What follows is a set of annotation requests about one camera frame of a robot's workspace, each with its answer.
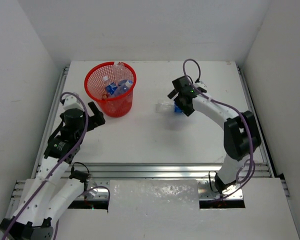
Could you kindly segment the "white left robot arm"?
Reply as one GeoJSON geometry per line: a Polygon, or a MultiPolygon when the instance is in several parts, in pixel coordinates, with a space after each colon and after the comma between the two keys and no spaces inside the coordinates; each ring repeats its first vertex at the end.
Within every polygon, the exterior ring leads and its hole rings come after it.
{"type": "Polygon", "coordinates": [[[94,102],[88,103],[93,115],[78,103],[64,105],[61,122],[47,140],[39,171],[23,202],[0,230],[4,240],[53,240],[59,218],[80,195],[85,195],[90,174],[72,170],[58,193],[55,188],[80,150],[86,132],[105,124],[103,113],[94,102]]]}

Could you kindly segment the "clear plastic bottle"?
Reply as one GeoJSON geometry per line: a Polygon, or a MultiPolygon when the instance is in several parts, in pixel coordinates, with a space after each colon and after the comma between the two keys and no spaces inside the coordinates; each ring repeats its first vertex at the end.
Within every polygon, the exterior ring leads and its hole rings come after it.
{"type": "Polygon", "coordinates": [[[113,93],[113,96],[118,97],[118,96],[125,94],[133,86],[133,83],[134,82],[129,79],[122,80],[121,82],[119,82],[118,88],[113,93]]]}
{"type": "Polygon", "coordinates": [[[112,66],[112,70],[114,73],[115,81],[117,83],[126,80],[128,78],[126,67],[123,62],[114,62],[112,66]]]}

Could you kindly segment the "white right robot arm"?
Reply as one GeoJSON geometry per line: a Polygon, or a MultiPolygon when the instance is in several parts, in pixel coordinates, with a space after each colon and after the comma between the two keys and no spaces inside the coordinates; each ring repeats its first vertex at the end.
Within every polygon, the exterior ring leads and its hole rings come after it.
{"type": "Polygon", "coordinates": [[[223,164],[214,177],[214,186],[221,194],[234,184],[241,184],[239,174],[245,158],[253,159],[261,145],[261,137],[254,114],[240,112],[229,104],[219,102],[207,93],[198,81],[192,84],[186,76],[172,81],[173,90],[167,97],[186,115],[195,111],[204,114],[223,130],[223,147],[226,152],[223,164]]]}

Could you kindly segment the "clear bottle with blue label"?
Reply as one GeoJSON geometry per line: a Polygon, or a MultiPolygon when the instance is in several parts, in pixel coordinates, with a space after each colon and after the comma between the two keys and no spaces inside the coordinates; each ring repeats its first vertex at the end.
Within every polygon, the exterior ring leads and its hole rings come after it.
{"type": "Polygon", "coordinates": [[[105,75],[102,78],[102,80],[105,85],[104,89],[106,93],[108,94],[108,96],[112,96],[115,93],[118,86],[114,82],[112,82],[107,75],[105,75]]]}

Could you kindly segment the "clear bottle blue label white cap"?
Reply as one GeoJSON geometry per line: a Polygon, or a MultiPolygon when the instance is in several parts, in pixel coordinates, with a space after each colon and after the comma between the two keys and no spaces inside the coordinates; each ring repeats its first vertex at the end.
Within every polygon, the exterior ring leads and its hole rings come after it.
{"type": "Polygon", "coordinates": [[[155,105],[155,111],[160,114],[183,114],[173,100],[159,100],[155,105]]]}

